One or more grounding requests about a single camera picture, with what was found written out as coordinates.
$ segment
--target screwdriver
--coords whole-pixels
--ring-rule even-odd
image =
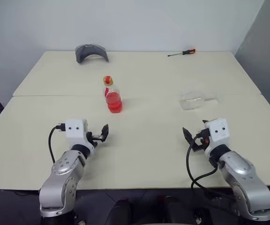
[[[195,53],[195,48],[189,49],[187,51],[182,51],[181,53],[173,54],[173,55],[190,55]]]

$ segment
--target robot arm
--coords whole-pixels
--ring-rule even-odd
[[[255,167],[248,160],[228,147],[230,137],[227,121],[217,119],[203,120],[205,129],[198,136],[202,145],[193,145],[193,150],[205,150],[205,155],[213,166],[219,166],[225,181],[235,195],[236,213],[253,221],[270,220],[270,191],[259,179]],[[191,134],[183,128],[188,142]]]
[[[70,150],[54,163],[51,175],[40,190],[40,213],[43,218],[69,215],[73,211],[76,188],[83,176],[86,159],[97,146],[94,140],[106,140],[108,125],[103,127],[101,135],[92,136],[87,131],[86,120],[67,120],[65,131]]]

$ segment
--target screwdriver shaft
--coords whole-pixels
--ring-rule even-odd
[[[173,55],[182,55],[182,53],[177,53],[177,54],[173,54]],[[173,56],[173,55],[168,55],[168,56]]]

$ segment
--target red screwdriver handle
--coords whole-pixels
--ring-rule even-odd
[[[189,49],[187,51],[182,51],[182,55],[189,55],[195,53],[195,48]]]

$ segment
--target gray plastic object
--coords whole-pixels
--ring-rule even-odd
[[[107,62],[108,56],[106,53],[106,49],[100,45],[90,44],[90,45],[79,45],[75,48],[75,56],[78,63],[82,63],[83,60],[89,55],[100,55],[102,56]]]

